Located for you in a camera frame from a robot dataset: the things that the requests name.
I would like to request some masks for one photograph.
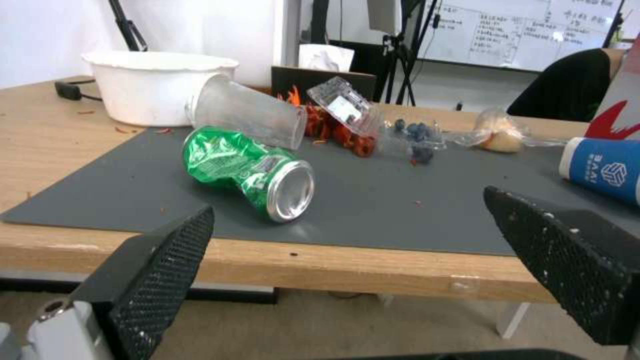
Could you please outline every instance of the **red graphic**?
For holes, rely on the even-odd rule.
[[[616,121],[618,115],[620,115],[622,109],[624,109],[626,105],[627,101],[623,100],[606,109],[602,114],[591,121],[591,125],[589,125],[584,136],[587,138],[623,140],[629,135],[640,130],[640,123],[624,129],[614,130],[612,128],[613,123]]]

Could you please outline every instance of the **wooden table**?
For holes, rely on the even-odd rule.
[[[444,129],[458,131],[469,130],[476,115],[391,105],[382,108],[389,119],[437,119]],[[586,129],[585,124],[576,122],[521,120],[538,135],[571,137]],[[128,133],[121,133],[116,127]],[[111,120],[100,102],[60,99],[52,82],[0,90],[0,211],[47,188],[130,139],[135,135],[133,131],[141,130]],[[0,223],[0,270],[89,274],[132,235]],[[515,257],[230,239],[212,240],[196,280],[517,302],[554,301]]]

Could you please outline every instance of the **plastic bag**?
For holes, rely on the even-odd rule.
[[[345,79],[336,76],[308,89],[307,94],[354,134],[378,137],[380,111]]]
[[[445,139],[458,145],[480,146],[485,149],[516,152],[526,146],[564,146],[566,140],[535,138],[529,128],[518,123],[500,108],[490,108],[476,118],[476,125],[469,133],[447,133]]]

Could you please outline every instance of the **whiteboard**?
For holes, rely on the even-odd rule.
[[[602,47],[621,2],[442,0],[438,28],[429,25],[418,57],[542,71],[569,54]]]

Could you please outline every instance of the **gray mat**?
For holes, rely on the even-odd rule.
[[[638,209],[561,180],[560,148],[505,155],[450,147],[428,166],[413,167],[405,158],[361,159],[308,140],[298,156],[316,172],[316,196],[301,218],[274,224],[240,193],[216,191],[185,173],[180,148],[188,132],[144,131],[9,210],[4,221],[143,232],[206,202],[222,238],[513,255],[484,206],[483,188],[494,185],[596,211],[640,234]]]

